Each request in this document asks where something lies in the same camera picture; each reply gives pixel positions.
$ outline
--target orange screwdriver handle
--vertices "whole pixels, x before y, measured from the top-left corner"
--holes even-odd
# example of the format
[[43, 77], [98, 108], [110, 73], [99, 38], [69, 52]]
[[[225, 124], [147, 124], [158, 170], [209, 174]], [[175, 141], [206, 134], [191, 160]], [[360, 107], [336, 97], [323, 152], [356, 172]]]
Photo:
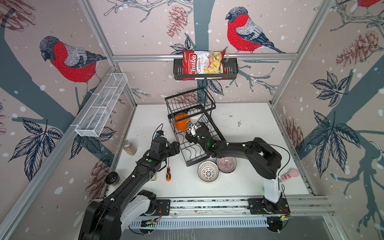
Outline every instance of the orange screwdriver handle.
[[167, 181], [170, 181], [170, 167], [167, 167]]

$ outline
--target chips bag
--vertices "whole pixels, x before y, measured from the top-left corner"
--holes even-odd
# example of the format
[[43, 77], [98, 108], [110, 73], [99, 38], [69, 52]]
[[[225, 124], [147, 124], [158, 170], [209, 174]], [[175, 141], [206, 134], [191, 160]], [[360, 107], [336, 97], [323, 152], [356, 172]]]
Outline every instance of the chips bag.
[[[194, 51], [183, 50], [183, 68], [184, 74], [211, 74], [225, 73], [222, 63], [225, 50], [221, 52], [214, 51]], [[198, 80], [204, 78], [183, 78], [185, 80]]]

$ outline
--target screwdriver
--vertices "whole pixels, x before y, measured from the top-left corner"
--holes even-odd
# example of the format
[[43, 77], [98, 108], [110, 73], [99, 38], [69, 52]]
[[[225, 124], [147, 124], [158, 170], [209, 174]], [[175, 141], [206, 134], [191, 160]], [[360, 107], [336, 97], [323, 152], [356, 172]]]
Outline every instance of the screwdriver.
[[169, 159], [168, 159], [168, 167], [167, 167], [167, 181], [170, 181], [170, 167], [169, 167]]

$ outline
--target glass jar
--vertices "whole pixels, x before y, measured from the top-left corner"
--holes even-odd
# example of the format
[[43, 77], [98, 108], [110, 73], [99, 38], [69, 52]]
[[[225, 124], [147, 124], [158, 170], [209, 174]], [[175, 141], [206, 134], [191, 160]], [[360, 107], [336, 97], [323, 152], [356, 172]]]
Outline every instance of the glass jar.
[[133, 143], [131, 143], [129, 140], [125, 140], [123, 143], [122, 143], [122, 147], [123, 149], [129, 154], [129, 155], [135, 155], [136, 151], [137, 151], [137, 148], [135, 147], [135, 145], [133, 145]]

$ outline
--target pink brush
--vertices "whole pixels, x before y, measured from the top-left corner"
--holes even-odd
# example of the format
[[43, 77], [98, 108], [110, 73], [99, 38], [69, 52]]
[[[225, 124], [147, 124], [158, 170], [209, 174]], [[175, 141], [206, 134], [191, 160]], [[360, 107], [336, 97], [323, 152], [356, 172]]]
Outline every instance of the pink brush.
[[291, 170], [289, 171], [289, 173], [284, 174], [284, 175], [280, 178], [280, 182], [284, 182], [284, 181], [290, 179], [291, 177], [298, 177], [298, 176], [300, 176], [299, 171], [297, 171], [296, 168], [291, 168]]

